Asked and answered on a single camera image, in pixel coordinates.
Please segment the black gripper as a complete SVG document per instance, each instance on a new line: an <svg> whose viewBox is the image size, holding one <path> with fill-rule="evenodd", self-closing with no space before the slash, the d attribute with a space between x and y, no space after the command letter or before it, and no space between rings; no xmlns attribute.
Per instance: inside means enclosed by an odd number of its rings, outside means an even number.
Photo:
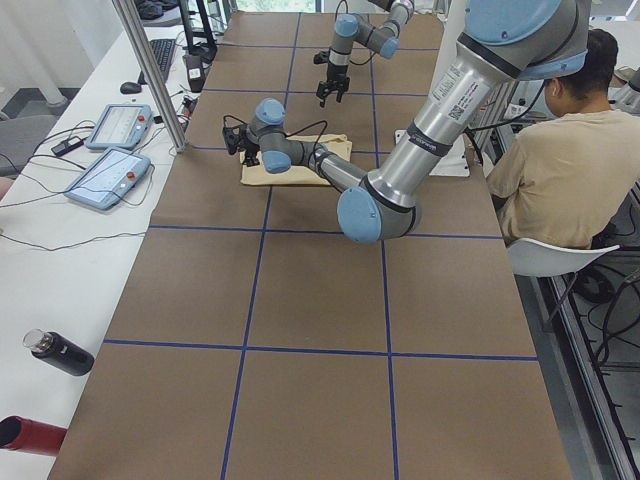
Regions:
<svg viewBox="0 0 640 480"><path fill-rule="evenodd" d="M240 124L234 127L222 128L223 139L230 155L237 152L244 153L241 163L247 167L257 166L259 160L257 154L260 151L259 145L249 138L249 127L247 124Z"/></svg>
<svg viewBox="0 0 640 480"><path fill-rule="evenodd" d="M320 106L325 107L327 98L336 93L336 100L341 102L342 96L349 90L350 79L347 75L350 61L349 54L343 54L329 49L320 51L314 55L313 62L316 65L326 64L326 79L320 81L316 90L316 96L320 99Z"/></svg>

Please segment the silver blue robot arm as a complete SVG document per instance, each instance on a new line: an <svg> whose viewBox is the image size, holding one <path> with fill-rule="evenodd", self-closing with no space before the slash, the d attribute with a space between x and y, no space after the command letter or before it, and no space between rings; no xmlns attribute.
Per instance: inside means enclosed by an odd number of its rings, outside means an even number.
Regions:
<svg viewBox="0 0 640 480"><path fill-rule="evenodd" d="M388 13L380 26L374 26L359 13L341 13L335 16L334 34L328 50L314 55L313 63L325 64L326 79L318 83L316 97L320 106L324 107L331 94L336 94L336 101L349 90L350 78L348 68L351 64L351 53L354 44L367 48L373 57L379 55L385 59L394 56L399 48L400 32L412 18L415 4L410 0L372 1L372 4Z"/></svg>
<svg viewBox="0 0 640 480"><path fill-rule="evenodd" d="M587 1L469 1L456 57L386 162L366 172L319 142L287 135L282 103L266 98L248 123L224 127L230 154L270 174L304 166L340 191L342 232L359 243L402 237L420 222L415 193L504 82L561 77L585 61Z"/></svg>

